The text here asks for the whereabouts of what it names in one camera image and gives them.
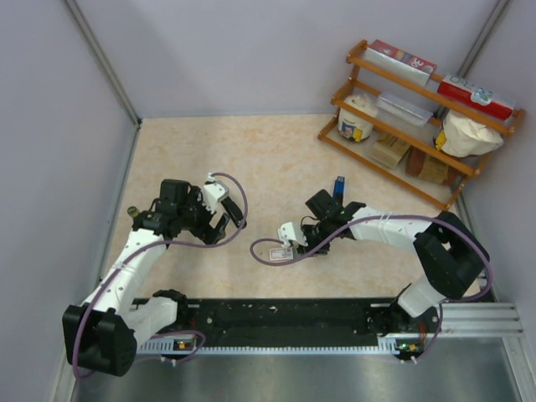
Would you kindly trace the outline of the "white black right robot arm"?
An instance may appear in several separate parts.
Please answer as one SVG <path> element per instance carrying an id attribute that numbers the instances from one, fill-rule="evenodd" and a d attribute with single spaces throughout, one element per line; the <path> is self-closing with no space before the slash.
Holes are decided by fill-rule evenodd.
<path id="1" fill-rule="evenodd" d="M 364 203 L 342 205 L 321 190 L 306 201 L 314 224 L 293 224 L 282 235 L 298 253 L 325 255 L 330 235 L 342 239 L 371 240 L 417 255 L 423 275 L 395 299 L 391 322 L 403 332 L 417 326 L 422 314 L 444 300 L 461 300 L 471 284 L 488 268 L 489 254 L 470 230 L 453 213 L 443 211 L 435 218 L 391 214 Z"/>

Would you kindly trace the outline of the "blue black stapler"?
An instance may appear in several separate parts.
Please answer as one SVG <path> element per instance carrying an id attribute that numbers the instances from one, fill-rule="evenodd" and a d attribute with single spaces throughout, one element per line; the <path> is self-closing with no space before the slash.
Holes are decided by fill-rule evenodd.
<path id="1" fill-rule="evenodd" d="M 345 177 L 337 176 L 333 184 L 332 196 L 337 199 L 340 203 L 343 201 L 345 189 Z"/>

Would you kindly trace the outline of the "red white staple box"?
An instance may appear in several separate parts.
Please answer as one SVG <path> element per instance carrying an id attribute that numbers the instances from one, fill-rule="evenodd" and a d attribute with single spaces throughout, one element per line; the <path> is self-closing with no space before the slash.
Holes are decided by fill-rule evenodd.
<path id="1" fill-rule="evenodd" d="M 270 262 L 291 261 L 295 258 L 294 249 L 291 247 L 271 248 L 269 250 Z"/>

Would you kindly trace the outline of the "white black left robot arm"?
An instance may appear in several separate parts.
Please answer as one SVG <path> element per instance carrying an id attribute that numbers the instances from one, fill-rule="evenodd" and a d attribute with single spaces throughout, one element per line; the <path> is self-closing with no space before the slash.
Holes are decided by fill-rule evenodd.
<path id="1" fill-rule="evenodd" d="M 228 223 L 247 225 L 248 208 L 239 207 L 222 183 L 226 173 L 210 173 L 202 187 L 182 180 L 162 181 L 150 209 L 131 207 L 133 223 L 117 260 L 96 288 L 62 316 L 64 346 L 76 379 L 93 373 L 121 377 L 132 366 L 139 346 L 161 330 L 184 330 L 190 320 L 182 293 L 158 291 L 138 310 L 134 302 L 149 272 L 172 245 L 211 250 L 233 241 Z"/>

